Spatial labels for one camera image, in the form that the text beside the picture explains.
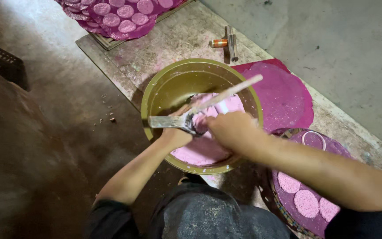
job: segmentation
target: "pink disc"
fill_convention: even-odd
[[[136,28],[137,28],[137,26],[129,20],[125,20],[122,23],[120,23],[120,25],[119,25],[119,31],[121,33],[128,33],[131,31],[135,31]]]
[[[173,1],[172,0],[159,0],[160,6],[164,8],[170,8],[173,6]]]
[[[132,22],[135,23],[136,25],[144,25],[148,22],[148,17],[145,14],[142,13],[135,13],[132,16]]]
[[[92,26],[92,27],[100,27],[100,25],[98,25],[98,23],[86,22],[86,24],[88,24],[88,26]]]
[[[87,6],[93,4],[94,2],[95,0],[81,0],[81,3]]]
[[[110,27],[118,26],[120,24],[120,18],[114,13],[109,13],[104,16],[103,24]]]
[[[151,0],[140,0],[137,3],[137,8],[141,13],[150,14],[153,12],[154,5]]]
[[[321,216],[327,222],[330,222],[340,211],[340,207],[325,198],[321,198],[319,201],[319,211],[321,212]]]
[[[108,5],[107,3],[98,3],[94,6],[94,12],[101,16],[109,14],[110,9],[110,5]]]
[[[287,193],[297,193],[300,189],[300,182],[283,172],[278,173],[278,183]]]
[[[134,14],[134,8],[132,8],[130,5],[125,5],[119,9],[117,9],[117,14],[121,18],[130,18]]]
[[[120,8],[125,5],[125,0],[109,0],[110,5]]]
[[[309,190],[300,190],[294,195],[297,211],[308,218],[314,218],[319,212],[318,200]]]

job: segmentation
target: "purple sheet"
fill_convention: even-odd
[[[272,60],[282,65],[279,60]],[[312,97],[297,76],[276,66],[278,62],[272,60],[241,69],[246,79],[258,73],[263,75],[263,80],[253,85],[262,104],[263,129],[270,133],[278,128],[308,128],[314,116]]]
[[[304,133],[307,131],[302,131],[300,133],[297,133],[293,135],[289,140],[301,143],[301,137]],[[351,158],[350,153],[347,151],[346,148],[344,148],[340,143],[338,143],[336,140],[328,138],[327,136],[323,135],[323,138],[325,139],[326,143],[326,149],[325,151],[339,154],[344,157]],[[305,136],[305,144],[307,146],[311,146],[314,148],[322,149],[322,141],[319,138],[318,135],[314,133],[308,133]],[[275,190],[278,193],[279,200],[284,205],[285,209],[290,213],[290,215],[296,220],[301,226],[305,227],[306,229],[310,230],[311,232],[315,233],[318,236],[325,237],[325,228],[328,225],[328,222],[321,216],[321,214],[318,212],[318,214],[315,216],[315,218],[307,218],[303,215],[301,215],[295,205],[294,205],[294,195],[295,193],[287,193],[285,192],[278,183],[278,171],[272,170],[272,178],[273,178],[273,184],[275,186]],[[311,191],[316,199],[319,200],[322,198],[319,196],[314,190],[312,190],[310,187],[301,184],[300,190],[309,190]]]

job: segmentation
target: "concrete floor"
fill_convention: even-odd
[[[382,140],[382,1],[201,1]]]

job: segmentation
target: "metal scraper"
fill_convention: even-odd
[[[204,133],[199,133],[196,131],[192,118],[195,114],[200,111],[213,106],[226,98],[230,97],[233,94],[236,94],[245,88],[255,84],[263,79],[261,74],[257,74],[252,78],[243,81],[240,84],[234,85],[233,87],[228,88],[219,95],[211,98],[210,100],[203,103],[194,103],[190,105],[190,110],[185,112],[181,116],[150,116],[148,117],[148,123],[151,128],[180,128],[185,132],[188,132],[193,135],[202,135]]]

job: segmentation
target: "metal tool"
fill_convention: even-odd
[[[219,95],[211,98],[210,100],[203,103],[194,103],[190,105],[190,109],[181,116],[149,116],[148,123],[151,128],[180,128],[185,132],[188,132],[193,135],[202,135],[204,132],[197,132],[192,118],[195,114],[198,114],[200,111],[213,106],[226,98],[230,97],[233,94],[236,94],[245,88],[255,84],[263,79],[261,74],[257,74],[252,78],[243,81],[240,84],[234,85],[233,87],[228,88]]]
[[[225,28],[226,36],[224,39],[211,40],[209,41],[209,46],[212,48],[228,47],[231,62],[238,61],[237,36],[233,33],[230,25],[227,25]]]

